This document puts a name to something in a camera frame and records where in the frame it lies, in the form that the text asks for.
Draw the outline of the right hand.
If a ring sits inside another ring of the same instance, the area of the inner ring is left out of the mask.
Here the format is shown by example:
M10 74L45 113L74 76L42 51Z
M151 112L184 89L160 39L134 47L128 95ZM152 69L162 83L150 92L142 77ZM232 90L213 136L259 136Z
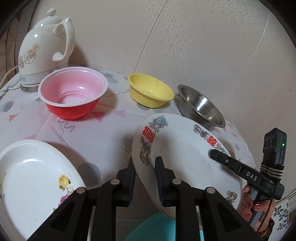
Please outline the right hand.
M274 209L275 209L275 202L274 201L272 202L272 204L270 206L270 209L267 212L270 201L265 200L265 201L261 201L261 202L255 204L252 201L251 196L249 195L249 190L250 190L249 185L246 185L243 188L244 193L243 193L243 196L242 196L240 206L237 209L237 211L239 212L239 214L243 217L243 219L245 221L249 221L250 218L252 217L251 209L253 209L254 211L257 211L257 212L262 211L264 214L266 214L266 219L264 220L261 228L259 228L260 225L261 225L261 221L257 221L257 223L256 223L256 225L254 226L253 229L255 231L259 231L259 232L265 231L268 228L269 221L270 221L270 219L271 219L271 217L273 215L273 212L274 212Z

